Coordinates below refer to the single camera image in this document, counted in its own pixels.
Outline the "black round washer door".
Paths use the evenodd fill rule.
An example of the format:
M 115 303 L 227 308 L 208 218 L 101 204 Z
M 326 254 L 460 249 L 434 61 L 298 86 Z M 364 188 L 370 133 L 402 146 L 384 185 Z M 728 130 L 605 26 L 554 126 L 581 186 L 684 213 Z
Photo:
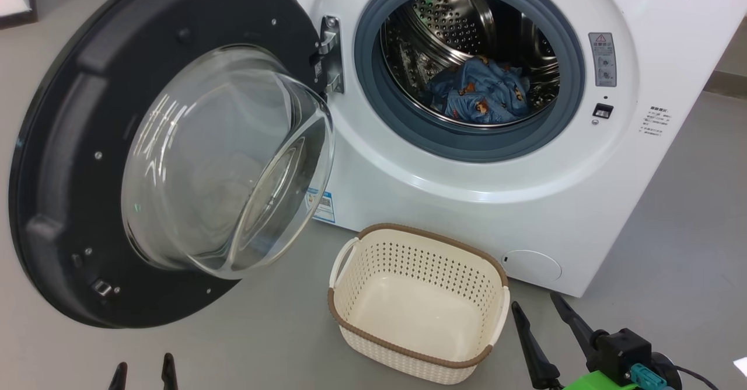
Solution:
M 30 284 L 107 329 L 179 321 L 285 253 L 333 171 L 297 0 L 109 0 L 27 109 L 9 222 Z

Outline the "small black text decal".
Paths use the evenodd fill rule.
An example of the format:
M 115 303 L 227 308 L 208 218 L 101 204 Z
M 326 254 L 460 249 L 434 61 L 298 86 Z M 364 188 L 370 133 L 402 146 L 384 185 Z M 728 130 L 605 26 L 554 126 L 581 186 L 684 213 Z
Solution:
M 638 132 L 650 137 L 662 137 L 672 122 L 672 113 L 659 106 L 650 106 L 638 125 Z

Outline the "grey rubber door gasket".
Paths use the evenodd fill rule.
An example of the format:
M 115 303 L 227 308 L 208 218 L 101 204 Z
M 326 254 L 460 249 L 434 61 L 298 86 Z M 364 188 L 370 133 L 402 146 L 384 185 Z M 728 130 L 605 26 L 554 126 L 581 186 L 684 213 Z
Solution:
M 525 12 L 549 40 L 560 68 L 560 92 L 552 109 L 515 125 L 470 128 L 446 123 L 416 108 L 385 67 L 381 28 L 409 0 L 370 0 L 357 24 L 353 58 L 362 91 L 376 115 L 414 147 L 463 163 L 498 163 L 521 158 L 554 140 L 571 122 L 586 89 L 581 40 L 552 0 L 501 0 Z

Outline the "blue energy label sticker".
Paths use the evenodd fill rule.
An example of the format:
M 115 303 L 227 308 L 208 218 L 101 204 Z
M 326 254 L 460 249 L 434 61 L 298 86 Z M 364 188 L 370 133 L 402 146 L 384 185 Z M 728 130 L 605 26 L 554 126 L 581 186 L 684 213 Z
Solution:
M 308 188 L 306 192 L 306 207 L 312 209 L 312 203 L 317 202 L 313 218 L 330 224 L 336 223 L 334 219 L 333 194 L 324 191 L 320 194 L 318 189 Z

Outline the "round white filter cover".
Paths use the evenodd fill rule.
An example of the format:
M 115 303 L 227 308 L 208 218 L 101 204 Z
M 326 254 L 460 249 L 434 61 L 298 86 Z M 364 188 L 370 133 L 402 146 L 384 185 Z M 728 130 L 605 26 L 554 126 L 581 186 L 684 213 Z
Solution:
M 552 257 L 532 250 L 507 252 L 501 263 L 508 276 L 526 283 L 550 284 L 562 276 L 562 268 Z

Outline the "grey warning sticker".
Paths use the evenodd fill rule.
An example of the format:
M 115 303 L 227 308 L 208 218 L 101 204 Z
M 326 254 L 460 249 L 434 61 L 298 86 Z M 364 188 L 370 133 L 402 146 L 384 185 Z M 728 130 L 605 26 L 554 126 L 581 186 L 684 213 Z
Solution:
M 592 58 L 594 60 L 595 86 L 614 88 L 617 86 L 616 50 L 611 33 L 589 33 Z

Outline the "metal door hinge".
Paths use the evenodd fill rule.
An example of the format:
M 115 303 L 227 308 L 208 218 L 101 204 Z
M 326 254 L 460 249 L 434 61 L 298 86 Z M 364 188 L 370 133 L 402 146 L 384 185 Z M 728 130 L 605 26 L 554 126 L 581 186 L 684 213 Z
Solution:
M 333 15 L 322 17 L 317 52 L 310 62 L 314 70 L 314 82 L 324 86 L 327 93 L 344 94 L 346 90 L 343 63 L 343 41 L 340 20 Z

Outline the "blue bear-print garment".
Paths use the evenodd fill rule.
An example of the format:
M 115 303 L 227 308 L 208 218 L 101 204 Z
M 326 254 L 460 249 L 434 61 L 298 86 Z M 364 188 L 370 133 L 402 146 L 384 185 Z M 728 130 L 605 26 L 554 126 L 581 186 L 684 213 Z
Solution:
M 453 120 L 507 124 L 530 115 L 529 86 L 521 68 L 472 57 L 435 74 L 426 90 L 432 105 Z

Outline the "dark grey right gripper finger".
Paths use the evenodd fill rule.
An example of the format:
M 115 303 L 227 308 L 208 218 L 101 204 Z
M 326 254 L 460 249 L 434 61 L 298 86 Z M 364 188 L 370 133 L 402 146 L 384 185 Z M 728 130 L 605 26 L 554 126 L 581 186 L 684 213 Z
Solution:
M 532 387 L 534 389 L 562 389 L 558 381 L 560 372 L 555 364 L 550 363 L 536 341 L 530 330 L 530 321 L 526 318 L 520 304 L 516 301 L 512 302 L 511 311 Z
M 595 344 L 592 344 L 595 331 L 573 310 L 559 292 L 551 292 L 550 299 L 562 321 L 571 329 L 584 356 L 594 358 L 597 353 Z

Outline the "white front-load washing machine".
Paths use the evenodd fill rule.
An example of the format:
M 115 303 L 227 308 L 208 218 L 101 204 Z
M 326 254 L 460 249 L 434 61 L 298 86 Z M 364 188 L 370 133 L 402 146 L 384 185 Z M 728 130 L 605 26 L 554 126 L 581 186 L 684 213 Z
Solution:
M 339 18 L 345 92 L 329 94 L 336 127 L 336 225 L 391 222 L 490 252 L 552 257 L 562 276 L 538 284 L 586 291 L 747 14 L 747 0 L 552 0 L 581 40 L 587 81 L 570 124 L 521 158 L 463 163 L 414 147 L 373 111 L 353 58 L 370 0 L 297 0 L 310 19 Z M 589 33 L 611 33 L 617 86 L 595 86 Z M 597 103 L 614 106 L 594 117 Z M 638 132 L 650 106 L 672 113 L 662 137 Z

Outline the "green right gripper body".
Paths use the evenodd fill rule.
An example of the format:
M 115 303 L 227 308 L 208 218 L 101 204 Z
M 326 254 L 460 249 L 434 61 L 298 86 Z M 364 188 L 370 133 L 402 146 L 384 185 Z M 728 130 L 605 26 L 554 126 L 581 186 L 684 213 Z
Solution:
M 624 379 L 623 385 L 607 377 L 600 371 L 582 375 L 566 385 L 563 390 L 640 390 L 630 380 Z

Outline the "cream perforated laundry basket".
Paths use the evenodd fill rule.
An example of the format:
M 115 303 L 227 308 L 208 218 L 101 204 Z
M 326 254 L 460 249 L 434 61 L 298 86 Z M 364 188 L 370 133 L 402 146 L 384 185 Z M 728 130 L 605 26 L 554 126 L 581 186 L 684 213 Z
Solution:
M 507 274 L 488 253 L 429 231 L 376 224 L 339 251 L 327 302 L 353 350 L 454 385 L 493 350 L 511 296 Z

